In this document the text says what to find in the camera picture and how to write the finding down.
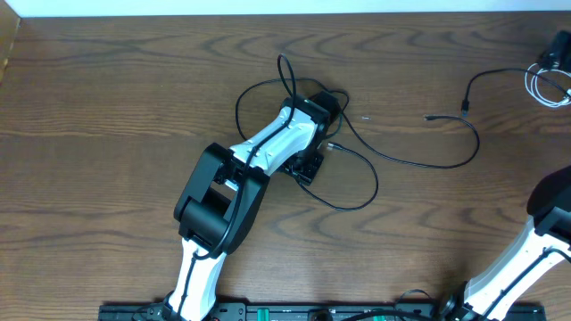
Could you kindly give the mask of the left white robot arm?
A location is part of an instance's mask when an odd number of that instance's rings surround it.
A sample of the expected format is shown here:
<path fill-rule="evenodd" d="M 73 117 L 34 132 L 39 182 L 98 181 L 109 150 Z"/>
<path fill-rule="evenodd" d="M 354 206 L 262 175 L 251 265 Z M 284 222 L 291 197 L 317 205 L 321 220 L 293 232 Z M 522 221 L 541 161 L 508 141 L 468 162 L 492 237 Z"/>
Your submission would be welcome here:
<path fill-rule="evenodd" d="M 252 138 L 204 150 L 174 209 L 183 259 L 163 319 L 202 320 L 209 314 L 224 260 L 252 228 L 271 175 L 283 172 L 310 185 L 324 159 L 319 147 L 340 111 L 326 92 L 288 97 L 276 119 Z"/>

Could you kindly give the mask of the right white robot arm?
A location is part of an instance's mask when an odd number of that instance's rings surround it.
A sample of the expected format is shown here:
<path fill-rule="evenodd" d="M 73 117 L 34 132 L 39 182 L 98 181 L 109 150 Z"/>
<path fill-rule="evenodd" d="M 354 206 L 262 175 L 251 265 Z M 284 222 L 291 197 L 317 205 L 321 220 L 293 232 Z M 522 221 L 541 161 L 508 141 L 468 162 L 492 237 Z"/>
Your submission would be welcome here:
<path fill-rule="evenodd" d="M 570 88 L 545 78 L 556 71 L 570 77 L 570 31 L 559 31 L 536 63 L 527 69 L 487 70 L 472 77 L 461 105 L 469 111 L 468 96 L 473 82 L 483 75 L 517 70 L 525 73 L 525 88 L 536 100 L 544 99 L 537 79 L 563 92 L 550 108 L 570 105 Z M 536 281 L 562 260 L 570 263 L 570 165 L 543 178 L 534 188 L 527 205 L 522 232 L 480 275 L 465 282 L 441 308 L 435 320 L 504 320 L 514 302 Z"/>

